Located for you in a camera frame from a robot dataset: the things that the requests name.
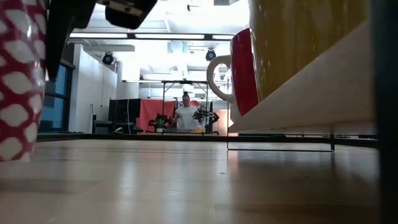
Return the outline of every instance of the person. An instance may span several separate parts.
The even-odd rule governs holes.
[[[183,106],[175,110],[173,124],[177,123],[177,130],[189,129],[191,131],[198,125],[198,121],[192,118],[198,108],[190,104],[190,97],[186,91],[182,96],[182,103]]]

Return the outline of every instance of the window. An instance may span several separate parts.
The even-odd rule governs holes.
[[[40,132],[68,131],[72,68],[60,65],[57,81],[47,82]]]

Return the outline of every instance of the white pattern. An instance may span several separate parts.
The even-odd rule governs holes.
[[[45,86],[44,72],[40,64],[33,70],[33,80],[35,87],[43,88]]]
[[[44,76],[44,81],[50,81],[50,77],[49,77],[49,71],[46,69],[45,70],[45,76]]]
[[[40,31],[45,34],[46,29],[45,29],[45,19],[44,16],[41,14],[35,14],[35,21],[40,29]]]
[[[7,25],[0,20],[0,34],[7,32]]]
[[[17,138],[7,138],[0,144],[0,156],[4,160],[11,160],[22,150],[22,144]]]
[[[34,95],[29,99],[29,106],[32,108],[33,113],[38,114],[42,110],[42,98],[39,95]]]
[[[13,104],[0,111],[0,119],[11,127],[18,127],[28,119],[28,113],[23,106]]]
[[[6,16],[24,34],[30,36],[37,33],[37,25],[24,11],[17,9],[6,10]]]
[[[35,6],[36,5],[36,0],[21,0],[22,3],[29,5],[29,6]]]
[[[19,159],[19,162],[30,162],[30,153],[25,152],[22,157]]]
[[[44,43],[41,40],[35,40],[34,42],[35,49],[40,56],[40,59],[45,59],[45,47]]]
[[[47,10],[44,0],[38,0],[43,9]]]
[[[4,43],[4,49],[18,62],[29,63],[35,60],[35,57],[29,46],[21,40],[13,40]]]
[[[4,59],[4,57],[0,56],[0,67],[3,67],[7,64],[6,60]]]
[[[31,125],[29,125],[26,129],[25,129],[25,138],[29,143],[32,143],[33,141],[35,141],[36,137],[37,137],[37,125],[36,123],[32,123]]]
[[[14,93],[24,94],[32,89],[32,84],[22,72],[11,72],[3,76],[2,81]]]

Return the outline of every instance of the red and white mug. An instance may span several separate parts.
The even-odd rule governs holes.
[[[40,0],[0,1],[0,162],[28,161],[44,101],[47,12]]]
[[[227,65],[231,70],[232,94],[223,93],[214,82],[214,71],[220,64]],[[238,107],[241,116],[258,104],[250,29],[242,30],[231,39],[230,55],[218,56],[209,63],[207,81],[218,97]]]

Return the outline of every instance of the white shelf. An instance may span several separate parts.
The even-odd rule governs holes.
[[[235,121],[231,133],[374,133],[369,21]]]

